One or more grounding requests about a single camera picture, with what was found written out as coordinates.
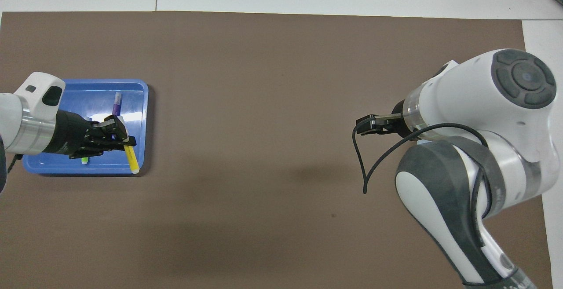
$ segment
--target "purple marker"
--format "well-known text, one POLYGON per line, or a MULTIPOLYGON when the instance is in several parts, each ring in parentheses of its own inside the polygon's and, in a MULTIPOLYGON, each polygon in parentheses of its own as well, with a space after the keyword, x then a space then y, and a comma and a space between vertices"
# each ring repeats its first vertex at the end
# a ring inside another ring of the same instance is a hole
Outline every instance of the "purple marker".
POLYGON ((115 100, 113 101, 113 115, 121 115, 121 92, 115 93, 115 100))

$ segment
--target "yellow marker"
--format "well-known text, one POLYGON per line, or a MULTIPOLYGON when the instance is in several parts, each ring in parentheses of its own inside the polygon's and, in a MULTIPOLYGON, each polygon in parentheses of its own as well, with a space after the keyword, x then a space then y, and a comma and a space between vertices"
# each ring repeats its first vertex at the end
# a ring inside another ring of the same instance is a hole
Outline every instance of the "yellow marker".
POLYGON ((127 156, 127 161, 129 162, 129 168, 132 173, 139 173, 139 163, 137 162, 137 157, 135 156, 135 151, 131 146, 125 147, 125 155, 127 156))

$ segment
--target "blue tray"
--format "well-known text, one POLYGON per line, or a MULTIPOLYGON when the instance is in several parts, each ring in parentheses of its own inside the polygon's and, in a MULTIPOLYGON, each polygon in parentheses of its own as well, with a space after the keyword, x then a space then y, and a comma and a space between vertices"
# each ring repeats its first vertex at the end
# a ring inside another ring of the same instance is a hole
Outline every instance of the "blue tray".
MULTIPOLYGON (((115 93, 121 92, 121 116, 127 132, 137 140, 133 148, 139 168, 145 161, 146 110, 149 87, 139 79, 65 79, 65 91, 59 109, 103 121, 111 115, 115 93)), ((25 155, 24 167, 31 173, 44 174, 131 174, 125 152, 106 151, 101 156, 90 157, 83 165, 68 155, 40 153, 25 155)))

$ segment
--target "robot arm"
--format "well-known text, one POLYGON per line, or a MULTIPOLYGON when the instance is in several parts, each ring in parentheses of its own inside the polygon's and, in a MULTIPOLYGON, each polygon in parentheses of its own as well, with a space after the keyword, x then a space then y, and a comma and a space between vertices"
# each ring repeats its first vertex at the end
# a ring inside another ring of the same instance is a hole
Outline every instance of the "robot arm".
POLYGON ((59 110, 64 89, 61 79, 34 72, 13 94, 0 93, 0 193, 6 181, 4 150, 28 155, 64 154, 74 159, 136 145, 115 115, 97 122, 59 110))
POLYGON ((466 288, 535 288, 482 219, 555 183, 559 158, 548 131, 555 94, 555 79, 541 60, 523 51, 496 50, 459 65, 450 61, 392 114, 358 121, 361 135, 409 137, 429 129, 416 139, 430 142, 411 147, 400 162, 396 187, 466 288), (458 128, 430 129, 442 123, 476 129, 488 148, 458 128))

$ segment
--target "brown mat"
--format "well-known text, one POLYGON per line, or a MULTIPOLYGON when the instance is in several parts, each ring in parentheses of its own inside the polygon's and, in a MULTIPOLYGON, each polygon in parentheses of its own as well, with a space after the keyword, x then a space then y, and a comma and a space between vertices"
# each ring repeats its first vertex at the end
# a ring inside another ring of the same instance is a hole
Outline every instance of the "brown mat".
MULTIPOLYGON (((521 22, 201 12, 4 12, 0 92, 32 71, 151 88, 140 177, 44 177, 0 198, 1 288, 461 288, 404 209, 405 148, 362 194, 356 118, 445 62, 524 48, 521 22)), ((399 139, 360 139, 367 161, 399 139)), ((551 288, 541 199, 489 219, 551 288)))

